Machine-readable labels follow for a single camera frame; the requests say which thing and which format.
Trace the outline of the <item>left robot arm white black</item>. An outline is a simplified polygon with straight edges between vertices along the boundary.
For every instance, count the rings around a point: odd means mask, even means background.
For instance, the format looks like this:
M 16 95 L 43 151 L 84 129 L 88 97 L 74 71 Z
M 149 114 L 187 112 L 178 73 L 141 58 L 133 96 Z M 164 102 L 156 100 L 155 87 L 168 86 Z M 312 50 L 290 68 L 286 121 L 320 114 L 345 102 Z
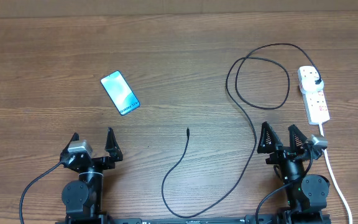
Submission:
M 65 223 L 114 222 L 107 212 L 102 211 L 103 172 L 114 169 L 115 163 L 123 160 L 112 128 L 108 129 L 105 151 L 108 156 L 93 157 L 90 144 L 74 133 L 61 152 L 62 165 L 78 173 L 78 180 L 69 182 L 62 190 Z

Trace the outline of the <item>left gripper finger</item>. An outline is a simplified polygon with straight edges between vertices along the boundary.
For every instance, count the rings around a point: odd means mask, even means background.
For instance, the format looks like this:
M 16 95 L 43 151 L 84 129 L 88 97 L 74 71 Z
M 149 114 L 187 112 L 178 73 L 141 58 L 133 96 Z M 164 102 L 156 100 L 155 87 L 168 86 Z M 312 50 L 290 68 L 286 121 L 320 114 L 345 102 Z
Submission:
M 122 161 L 123 154 L 120 150 L 120 147 L 116 141 L 114 131 L 112 128 L 108 127 L 108 134 L 106 139 L 105 151 L 112 157 L 115 161 Z
M 66 145 L 66 147 L 63 149 L 63 152 L 68 152 L 68 148 L 70 146 L 70 143 L 73 141 L 77 141 L 79 140 L 79 134 L 78 133 L 74 133 L 71 137 L 71 139 L 69 140 L 68 144 Z

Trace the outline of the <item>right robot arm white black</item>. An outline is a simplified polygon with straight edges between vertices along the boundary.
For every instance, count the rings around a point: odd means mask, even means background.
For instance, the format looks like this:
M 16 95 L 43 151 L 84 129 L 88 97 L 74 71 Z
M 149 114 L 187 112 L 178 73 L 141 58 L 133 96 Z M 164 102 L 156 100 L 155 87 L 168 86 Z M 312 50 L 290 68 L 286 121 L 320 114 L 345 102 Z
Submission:
M 262 123 L 259 154 L 268 154 L 265 162 L 273 169 L 283 185 L 265 196 L 258 204 L 254 220 L 256 223 L 330 223 L 329 215 L 323 215 L 327 206 L 330 182 L 325 176 L 310 174 L 315 160 L 328 147 L 322 135 L 306 137 L 294 124 L 288 127 L 290 145 L 284 146 L 273 127 Z M 260 215 L 262 205 L 273 195 L 284 191 L 288 206 L 271 215 Z

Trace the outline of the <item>Samsung Galaxy smartphone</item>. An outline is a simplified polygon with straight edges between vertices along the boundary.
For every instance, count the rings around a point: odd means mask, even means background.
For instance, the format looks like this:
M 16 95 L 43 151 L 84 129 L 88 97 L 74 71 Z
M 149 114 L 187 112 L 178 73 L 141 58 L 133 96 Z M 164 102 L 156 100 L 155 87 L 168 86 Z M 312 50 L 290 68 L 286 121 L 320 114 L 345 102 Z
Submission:
M 101 84 L 121 116 L 140 106 L 140 101 L 119 70 L 102 78 Z

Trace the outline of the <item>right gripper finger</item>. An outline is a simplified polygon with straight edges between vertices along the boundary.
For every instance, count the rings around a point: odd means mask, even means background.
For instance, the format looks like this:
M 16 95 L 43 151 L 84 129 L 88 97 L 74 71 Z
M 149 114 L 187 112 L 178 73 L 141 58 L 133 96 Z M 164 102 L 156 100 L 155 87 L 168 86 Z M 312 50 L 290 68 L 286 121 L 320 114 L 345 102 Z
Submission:
M 298 152 L 303 150 L 303 145 L 306 142 L 307 137 L 294 124 L 288 127 L 288 131 L 290 137 L 291 152 Z
M 259 154 L 271 154 L 281 150 L 282 147 L 283 144 L 271 125 L 267 121 L 263 122 L 257 152 Z

